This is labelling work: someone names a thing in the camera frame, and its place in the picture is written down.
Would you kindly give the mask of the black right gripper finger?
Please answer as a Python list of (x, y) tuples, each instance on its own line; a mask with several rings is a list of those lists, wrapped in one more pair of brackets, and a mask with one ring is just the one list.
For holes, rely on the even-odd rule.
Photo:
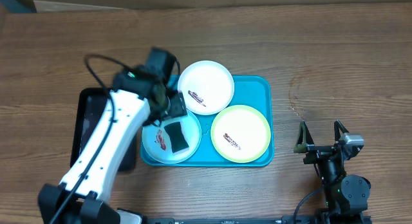
[(313, 138), (308, 130), (305, 121), (300, 121), (299, 134), (294, 146), (294, 153), (307, 153), (314, 148)]
[(342, 134), (348, 133), (348, 130), (343, 126), (340, 120), (334, 122), (334, 139), (339, 141)]

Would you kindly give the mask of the light blue plate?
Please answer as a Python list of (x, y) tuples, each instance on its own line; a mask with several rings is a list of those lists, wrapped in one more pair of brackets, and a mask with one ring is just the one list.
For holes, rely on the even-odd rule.
[[(164, 127), (173, 122), (180, 122), (183, 135), (189, 148), (178, 154), (171, 151), (169, 135)], [(160, 126), (146, 126), (142, 130), (142, 159), (149, 165), (173, 165), (188, 160), (197, 151), (201, 142), (201, 125), (196, 116), (188, 111), (184, 117), (163, 121)]]

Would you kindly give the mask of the green and pink sponge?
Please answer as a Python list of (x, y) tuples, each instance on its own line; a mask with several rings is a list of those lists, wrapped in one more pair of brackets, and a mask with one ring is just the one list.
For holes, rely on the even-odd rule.
[(173, 122), (164, 127), (166, 133), (169, 135), (171, 143), (171, 151), (173, 154), (178, 154), (186, 151), (189, 148), (180, 122)]

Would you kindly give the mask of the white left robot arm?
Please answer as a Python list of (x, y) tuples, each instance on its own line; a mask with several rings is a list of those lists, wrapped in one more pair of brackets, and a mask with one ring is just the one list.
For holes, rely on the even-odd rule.
[(141, 214), (112, 209), (109, 198), (130, 143), (144, 126), (186, 115), (181, 92), (169, 84), (177, 58), (167, 50), (152, 48), (145, 64), (130, 67), (100, 54), (84, 56), (90, 73), (91, 59), (115, 63), (121, 70), (108, 88), (100, 78), (107, 102), (85, 148), (57, 186), (44, 184), (38, 206), (44, 223), (143, 223)]

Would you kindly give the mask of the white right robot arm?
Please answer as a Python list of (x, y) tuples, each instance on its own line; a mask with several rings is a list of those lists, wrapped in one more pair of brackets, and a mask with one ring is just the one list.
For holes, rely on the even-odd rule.
[[(364, 138), (349, 132), (341, 123), (334, 122), (334, 144), (315, 145), (304, 121), (299, 124), (299, 135), (294, 153), (304, 154), (303, 163), (313, 165), (321, 179), (321, 187), (306, 195), (297, 205), (291, 223), (368, 224), (371, 217), (365, 216), (368, 209), (371, 183), (365, 177), (348, 174), (345, 161), (356, 157), (364, 147)], [(323, 192), (326, 207), (317, 209), (313, 216), (298, 216), (305, 201)]]

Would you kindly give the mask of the blue plastic tray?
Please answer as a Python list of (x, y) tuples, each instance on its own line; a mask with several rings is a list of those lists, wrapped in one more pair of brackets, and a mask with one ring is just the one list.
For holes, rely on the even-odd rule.
[(255, 75), (235, 75), (234, 96), (229, 106), (246, 105), (258, 110), (267, 119), (271, 129), (271, 139), (268, 149), (257, 160), (249, 163), (235, 163), (222, 157), (214, 148), (211, 141), (211, 126), (216, 115), (197, 115), (201, 125), (201, 142), (197, 151), (188, 160), (173, 165), (152, 166), (175, 166), (175, 167), (264, 167), (274, 157), (274, 143), (272, 130), (272, 103), (270, 84), (262, 77)]

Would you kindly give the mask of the black water tray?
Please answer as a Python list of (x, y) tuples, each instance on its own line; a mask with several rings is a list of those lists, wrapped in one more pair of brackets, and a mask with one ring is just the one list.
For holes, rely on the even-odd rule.
[[(102, 88), (86, 88), (80, 92), (70, 167), (75, 164), (85, 148), (102, 116), (106, 102), (107, 97)], [(133, 137), (128, 150), (120, 163), (118, 172), (132, 171), (135, 168), (136, 147), (137, 135)]]

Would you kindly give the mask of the white plate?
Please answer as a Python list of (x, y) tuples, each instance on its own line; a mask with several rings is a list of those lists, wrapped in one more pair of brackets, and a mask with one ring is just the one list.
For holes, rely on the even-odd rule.
[(214, 61), (198, 61), (186, 67), (178, 80), (188, 110), (213, 115), (225, 109), (234, 96), (234, 79)]

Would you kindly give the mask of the yellow green plate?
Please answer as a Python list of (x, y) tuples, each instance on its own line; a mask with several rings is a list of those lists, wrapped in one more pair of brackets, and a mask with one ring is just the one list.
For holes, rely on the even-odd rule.
[(225, 108), (217, 114), (211, 126), (215, 150), (235, 163), (257, 160), (268, 149), (271, 136), (267, 119), (246, 105)]

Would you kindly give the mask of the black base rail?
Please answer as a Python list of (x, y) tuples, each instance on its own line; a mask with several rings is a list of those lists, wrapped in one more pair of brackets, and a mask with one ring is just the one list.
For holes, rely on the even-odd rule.
[(322, 221), (315, 216), (282, 216), (281, 218), (238, 218), (238, 219), (173, 219), (173, 218), (147, 218), (144, 217), (142, 224), (316, 224), (316, 223), (356, 223), (372, 224), (370, 216), (360, 218), (344, 218), (338, 220), (332, 218), (330, 221)]

